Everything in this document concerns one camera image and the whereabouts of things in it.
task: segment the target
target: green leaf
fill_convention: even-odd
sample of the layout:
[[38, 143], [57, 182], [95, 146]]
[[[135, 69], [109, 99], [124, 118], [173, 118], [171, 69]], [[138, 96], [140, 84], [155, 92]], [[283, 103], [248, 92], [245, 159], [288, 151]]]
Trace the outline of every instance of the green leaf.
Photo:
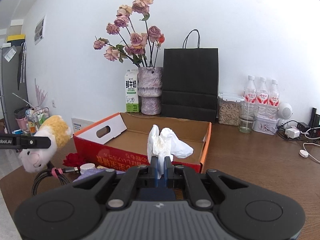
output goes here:
[[123, 49], [119, 49], [120, 53], [125, 54]]
[[127, 55], [124, 52], [120, 52], [120, 57], [121, 58], [128, 58]]
[[99, 41], [104, 41], [104, 43], [109, 43], [108, 39], [99, 38]]
[[119, 50], [122, 50], [124, 48], [124, 46], [121, 45], [121, 44], [118, 44], [118, 45], [116, 45], [116, 48], [119, 49]]
[[138, 56], [135, 54], [133, 54], [133, 61], [135, 64], [140, 64], [142, 62], [142, 60], [139, 59]]
[[134, 60], [134, 61], [139, 61], [140, 59], [138, 58], [137, 55], [133, 54], [133, 60]]
[[149, 19], [149, 17], [150, 17], [150, 13], [147, 13], [147, 15], [145, 15], [144, 18], [141, 19], [141, 21], [146, 21]]

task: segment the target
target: white speaker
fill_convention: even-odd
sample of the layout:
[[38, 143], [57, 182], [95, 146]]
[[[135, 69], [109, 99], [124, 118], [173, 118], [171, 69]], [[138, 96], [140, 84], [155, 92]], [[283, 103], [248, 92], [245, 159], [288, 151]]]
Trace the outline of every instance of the white speaker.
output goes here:
[[282, 125], [289, 121], [289, 118], [292, 116], [292, 107], [289, 103], [280, 103], [278, 108], [278, 117], [280, 118], [278, 121], [278, 125]]

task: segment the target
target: black paper bag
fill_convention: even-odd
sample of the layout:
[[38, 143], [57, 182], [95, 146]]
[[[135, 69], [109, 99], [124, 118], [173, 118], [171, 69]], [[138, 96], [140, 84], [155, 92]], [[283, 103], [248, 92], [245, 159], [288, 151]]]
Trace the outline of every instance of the black paper bag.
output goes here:
[[[191, 32], [198, 33], [196, 49], [186, 49]], [[201, 49], [198, 30], [192, 30], [182, 49], [165, 49], [163, 116], [214, 122], [217, 113], [218, 49]]]

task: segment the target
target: box handle hole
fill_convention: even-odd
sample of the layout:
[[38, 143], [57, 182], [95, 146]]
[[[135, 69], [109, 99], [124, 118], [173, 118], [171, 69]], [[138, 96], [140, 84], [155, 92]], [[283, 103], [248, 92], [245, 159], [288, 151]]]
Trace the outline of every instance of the box handle hole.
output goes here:
[[106, 134], [110, 133], [110, 131], [111, 131], [111, 128], [110, 128], [110, 126], [107, 125], [97, 131], [97, 136], [98, 136], [98, 138], [101, 138], [101, 137], [105, 136]]

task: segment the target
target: orange cardboard box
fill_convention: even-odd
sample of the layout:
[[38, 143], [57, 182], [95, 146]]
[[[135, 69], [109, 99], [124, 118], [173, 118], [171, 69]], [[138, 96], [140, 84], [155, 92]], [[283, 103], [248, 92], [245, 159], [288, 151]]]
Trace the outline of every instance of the orange cardboard box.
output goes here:
[[77, 152], [88, 161], [107, 168], [126, 171], [132, 166], [149, 164], [148, 135], [156, 124], [161, 131], [169, 127], [177, 137], [193, 148], [185, 159], [173, 158], [173, 164], [182, 164], [201, 172], [211, 135], [211, 123], [170, 117], [117, 113], [76, 132]]

